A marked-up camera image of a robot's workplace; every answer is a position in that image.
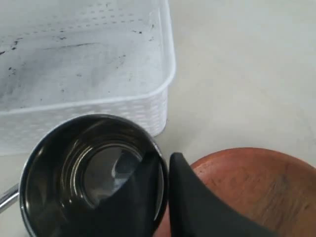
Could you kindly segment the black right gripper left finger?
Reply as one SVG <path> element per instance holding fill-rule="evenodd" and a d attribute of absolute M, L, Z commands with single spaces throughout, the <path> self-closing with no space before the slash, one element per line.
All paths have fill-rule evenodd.
<path fill-rule="evenodd" d="M 151 237 L 164 213 L 162 159 L 147 152 L 128 180 L 95 209 L 97 237 Z"/>

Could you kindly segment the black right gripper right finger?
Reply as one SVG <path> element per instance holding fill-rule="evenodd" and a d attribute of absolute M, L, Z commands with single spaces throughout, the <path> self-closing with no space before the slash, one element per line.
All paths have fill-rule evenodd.
<path fill-rule="evenodd" d="M 275 237 L 221 201 L 182 153 L 169 161 L 169 218 L 173 237 Z"/>

